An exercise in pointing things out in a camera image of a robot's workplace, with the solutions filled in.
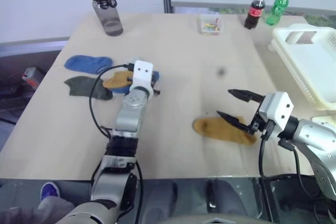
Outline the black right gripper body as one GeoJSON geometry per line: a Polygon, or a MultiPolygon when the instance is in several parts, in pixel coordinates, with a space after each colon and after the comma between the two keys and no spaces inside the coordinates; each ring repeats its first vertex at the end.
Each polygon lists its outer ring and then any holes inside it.
{"type": "Polygon", "coordinates": [[[260,114],[256,113],[248,125],[247,133],[254,135],[257,131],[261,132],[261,139],[267,141],[272,133],[272,120],[264,120],[260,114]]]}

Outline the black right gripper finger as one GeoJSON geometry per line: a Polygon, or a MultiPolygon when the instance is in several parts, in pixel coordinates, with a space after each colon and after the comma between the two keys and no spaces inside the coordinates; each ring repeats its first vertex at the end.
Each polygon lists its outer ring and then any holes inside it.
{"type": "Polygon", "coordinates": [[[240,123],[238,118],[236,118],[234,116],[231,116],[227,113],[221,112],[221,111],[217,111],[217,114],[220,117],[222,117],[227,123],[229,123],[231,126],[237,128],[239,130],[242,130],[244,132],[249,132],[249,130],[250,130],[249,126],[240,123]]]}
{"type": "Polygon", "coordinates": [[[256,94],[248,90],[229,89],[228,92],[234,97],[245,102],[255,101],[258,103],[262,103],[265,98],[264,95],[256,94]]]}

